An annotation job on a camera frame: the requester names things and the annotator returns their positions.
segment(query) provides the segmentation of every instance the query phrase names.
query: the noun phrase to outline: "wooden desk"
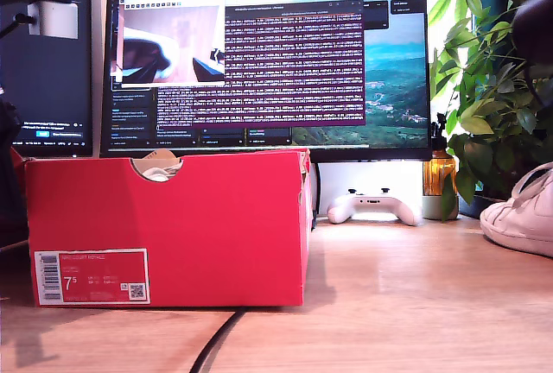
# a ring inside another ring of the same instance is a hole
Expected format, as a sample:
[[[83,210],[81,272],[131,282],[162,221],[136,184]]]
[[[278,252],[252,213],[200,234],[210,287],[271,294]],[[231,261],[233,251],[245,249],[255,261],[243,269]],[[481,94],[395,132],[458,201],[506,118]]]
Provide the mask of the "wooden desk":
[[[204,371],[551,369],[553,262],[488,242],[478,221],[322,220],[310,248],[305,306],[247,313]],[[232,313],[34,308],[28,262],[9,259],[2,372],[188,372]]]

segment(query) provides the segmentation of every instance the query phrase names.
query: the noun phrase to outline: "white game controller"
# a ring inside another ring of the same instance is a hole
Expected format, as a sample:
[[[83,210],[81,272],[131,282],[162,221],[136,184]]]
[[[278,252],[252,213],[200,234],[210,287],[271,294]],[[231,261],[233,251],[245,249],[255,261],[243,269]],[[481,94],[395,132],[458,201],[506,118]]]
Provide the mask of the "white game controller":
[[[404,224],[417,226],[422,222],[421,213],[414,211],[401,200],[388,194],[389,189],[382,189],[379,196],[367,196],[349,189],[349,194],[333,200],[327,209],[328,220],[341,224],[357,212],[388,212],[397,216]]]

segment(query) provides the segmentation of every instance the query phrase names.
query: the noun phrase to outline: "monitor bezel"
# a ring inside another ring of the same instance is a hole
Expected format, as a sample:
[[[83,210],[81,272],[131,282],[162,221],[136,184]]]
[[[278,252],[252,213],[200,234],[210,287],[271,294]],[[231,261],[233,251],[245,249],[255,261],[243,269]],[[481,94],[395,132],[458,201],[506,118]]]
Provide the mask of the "monitor bezel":
[[[35,146],[35,145],[14,145],[14,150],[23,157],[37,157],[37,158],[51,158],[51,157],[91,157],[93,152],[93,126],[92,126],[92,0],[88,0],[88,6],[86,10],[88,25],[89,39],[86,42],[87,51],[86,57],[88,59],[88,99],[87,99],[87,116],[88,122],[87,130],[85,133],[85,145],[84,146]]]
[[[111,51],[111,44],[108,42],[108,37],[111,32],[111,21],[108,21],[107,16],[110,12],[110,1],[106,0],[106,12],[105,12],[105,49],[104,49],[104,93],[102,96],[102,122],[100,129],[100,157],[132,157],[139,158],[146,156],[150,151],[159,149],[159,147],[152,147],[151,150],[147,149],[121,149],[121,150],[109,150],[109,130],[104,130],[108,127],[108,118],[110,117],[109,107],[111,104],[107,104],[108,95],[111,94],[111,82],[110,82],[110,61],[108,55]],[[431,148],[431,130],[430,130],[430,69],[429,69],[429,49],[428,49],[428,12],[424,12],[424,42],[426,43],[426,86],[428,94],[428,106],[427,115],[429,119],[429,125],[427,129],[428,144],[427,147],[421,148],[390,148],[390,149],[371,149],[371,148],[329,148],[329,149],[317,149],[308,146],[310,151],[310,158],[312,162],[339,162],[339,161],[379,161],[379,160],[420,160],[428,161],[432,158]],[[214,149],[179,149],[169,147],[175,155],[212,155],[212,154],[229,154],[229,153],[249,153],[252,151],[262,151],[269,149],[293,149],[300,148],[302,146],[270,146],[270,147],[255,147],[255,148],[226,148],[217,147]]]

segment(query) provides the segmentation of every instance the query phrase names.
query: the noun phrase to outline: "amber glass bottle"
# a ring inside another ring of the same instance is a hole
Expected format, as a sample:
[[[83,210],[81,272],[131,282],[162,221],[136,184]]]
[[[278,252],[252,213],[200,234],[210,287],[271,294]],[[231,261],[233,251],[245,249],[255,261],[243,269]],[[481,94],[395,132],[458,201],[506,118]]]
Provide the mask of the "amber glass bottle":
[[[446,153],[445,149],[434,149],[434,138],[432,140],[432,160],[423,164],[423,194],[441,196],[443,181],[448,174],[451,174],[455,183],[456,165],[453,156]]]
[[[432,123],[432,160],[423,163],[423,217],[442,218],[442,192],[444,181],[451,174],[455,187],[455,158],[446,152],[448,142],[442,132],[445,129],[445,116],[438,115],[439,123]],[[457,209],[448,219],[456,218]]]

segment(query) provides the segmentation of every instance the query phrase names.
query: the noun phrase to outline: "green plant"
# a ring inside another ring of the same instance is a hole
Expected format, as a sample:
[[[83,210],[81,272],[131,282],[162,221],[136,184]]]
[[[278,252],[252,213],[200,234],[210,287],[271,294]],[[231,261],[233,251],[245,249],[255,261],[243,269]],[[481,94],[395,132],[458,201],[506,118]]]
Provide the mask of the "green plant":
[[[553,69],[533,68],[540,101],[511,38],[510,20],[525,1],[508,0],[494,16],[481,0],[438,0],[429,12],[431,26],[454,2],[454,25],[430,65],[432,98],[449,98],[448,152],[460,162],[455,182],[447,179],[443,190],[444,216],[454,208],[453,183],[468,204],[477,186],[485,196],[508,199],[522,175],[553,161],[553,109],[543,104],[553,100]]]

